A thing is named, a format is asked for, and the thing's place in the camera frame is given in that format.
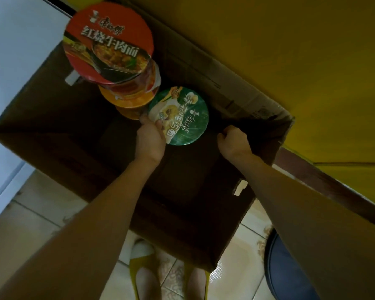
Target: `person's left hand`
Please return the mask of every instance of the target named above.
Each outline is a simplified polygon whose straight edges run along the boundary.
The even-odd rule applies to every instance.
[[[138,130],[136,139],[135,160],[142,160],[155,167],[160,164],[165,151],[165,136],[162,122],[151,121],[146,114],[140,116],[142,126]]]

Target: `white cabinet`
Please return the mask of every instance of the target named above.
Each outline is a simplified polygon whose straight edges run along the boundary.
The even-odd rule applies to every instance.
[[[0,0],[0,114],[61,41],[68,21],[43,0]],[[0,213],[32,171],[0,144]]]

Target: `person's right hand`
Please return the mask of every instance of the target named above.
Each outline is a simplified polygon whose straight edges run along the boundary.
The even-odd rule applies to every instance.
[[[247,135],[239,128],[229,125],[218,134],[218,148],[226,160],[237,166],[252,155]]]

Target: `person's right arm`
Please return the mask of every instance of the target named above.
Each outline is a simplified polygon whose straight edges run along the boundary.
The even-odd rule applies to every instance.
[[[375,226],[266,165],[229,126],[218,147],[247,179],[321,299],[375,299]]]

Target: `shoe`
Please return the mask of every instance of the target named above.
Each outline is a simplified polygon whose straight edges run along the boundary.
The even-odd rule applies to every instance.
[[[185,263],[185,274],[184,274],[184,292],[186,294],[186,289],[187,289],[187,283],[189,282],[190,275],[192,274],[193,270],[195,267],[191,264]],[[205,271],[205,294],[204,294],[204,299],[207,300],[208,296],[208,285],[210,283],[210,273]]]
[[[132,284],[135,290],[136,300],[139,300],[136,286],[137,272],[140,268],[145,267],[152,271],[158,280],[158,265],[159,262],[155,256],[154,247],[143,239],[138,240],[132,248],[131,259],[129,262],[129,273],[131,275]]]

